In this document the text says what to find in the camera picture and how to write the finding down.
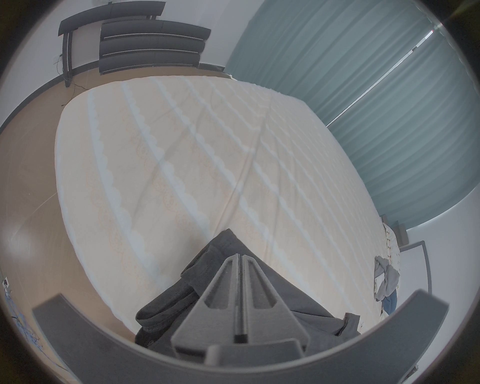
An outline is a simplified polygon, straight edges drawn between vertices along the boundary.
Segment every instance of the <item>bed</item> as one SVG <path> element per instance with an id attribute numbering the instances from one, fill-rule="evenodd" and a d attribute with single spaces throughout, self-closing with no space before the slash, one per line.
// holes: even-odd
<path id="1" fill-rule="evenodd" d="M 302 101 L 216 77 L 105 84 L 63 110 L 55 170 L 76 255 L 134 333 L 136 312 L 227 228 L 334 316 L 359 314 L 361 332 L 380 321 L 382 221 Z"/>

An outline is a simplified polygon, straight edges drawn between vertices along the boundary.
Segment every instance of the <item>white wall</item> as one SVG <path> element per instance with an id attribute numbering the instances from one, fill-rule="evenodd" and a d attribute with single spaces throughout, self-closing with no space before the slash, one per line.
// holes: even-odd
<path id="1" fill-rule="evenodd" d="M 411 382 L 450 341 L 480 288 L 480 184 L 457 205 L 407 233 L 410 244 L 425 240 L 432 272 L 432 294 L 450 305 Z"/>
<path id="2" fill-rule="evenodd" d="M 60 22 L 98 5 L 92 0 L 62 0 L 21 43 L 0 79 L 0 125 L 32 92 L 58 76 L 62 52 Z M 264 0 L 167 0 L 159 19 L 210 28 L 201 62 L 225 66 L 250 19 Z M 72 64 L 98 60 L 101 22 L 73 33 Z M 62 72 L 61 61 L 58 71 Z"/>

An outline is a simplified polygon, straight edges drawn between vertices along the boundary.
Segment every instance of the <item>curtain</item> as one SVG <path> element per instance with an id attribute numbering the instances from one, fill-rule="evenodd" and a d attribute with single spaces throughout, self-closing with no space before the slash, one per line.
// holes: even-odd
<path id="1" fill-rule="evenodd" d="M 266 0 L 225 71 L 328 124 L 433 27 L 408 0 Z M 436 30 L 329 129 L 378 213 L 411 228 L 480 182 L 479 127 L 479 95 Z"/>

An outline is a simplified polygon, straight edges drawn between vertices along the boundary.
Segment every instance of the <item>floor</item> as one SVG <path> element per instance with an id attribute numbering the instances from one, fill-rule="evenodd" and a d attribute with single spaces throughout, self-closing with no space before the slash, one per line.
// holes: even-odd
<path id="1" fill-rule="evenodd" d="M 30 102 L 0 135 L 0 274 L 7 276 L 11 298 L 39 336 L 32 345 L 60 378 L 77 380 L 61 366 L 32 316 L 32 308 L 62 293 L 90 319 L 129 341 L 132 334 L 96 293 L 63 224 L 57 197 L 54 143 L 63 106 L 85 89 L 117 80 L 151 75 L 212 75 L 219 72 L 186 67 L 132 69 L 100 76 L 98 69 L 57 84 Z"/>

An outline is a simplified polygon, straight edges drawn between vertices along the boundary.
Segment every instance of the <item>gray cloth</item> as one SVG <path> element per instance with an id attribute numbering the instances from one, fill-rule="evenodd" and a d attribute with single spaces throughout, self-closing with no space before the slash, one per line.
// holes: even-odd
<path id="1" fill-rule="evenodd" d="M 256 257 L 230 229 L 221 232 L 190 262 L 180 280 L 145 305 L 136 315 L 142 326 L 135 343 L 175 357 L 170 338 L 212 281 L 225 261 L 234 254 L 253 257 L 280 297 L 310 335 L 306 355 L 313 355 L 359 335 L 360 316 L 346 313 L 343 320 L 325 308 Z"/>
<path id="2" fill-rule="evenodd" d="M 373 277 L 377 278 L 381 274 L 384 274 L 384 280 L 377 289 L 377 293 L 375 293 L 375 300 L 377 301 L 382 301 L 385 297 L 390 296 L 398 285 L 398 279 L 400 279 L 400 273 L 388 263 L 387 259 L 376 256 Z"/>

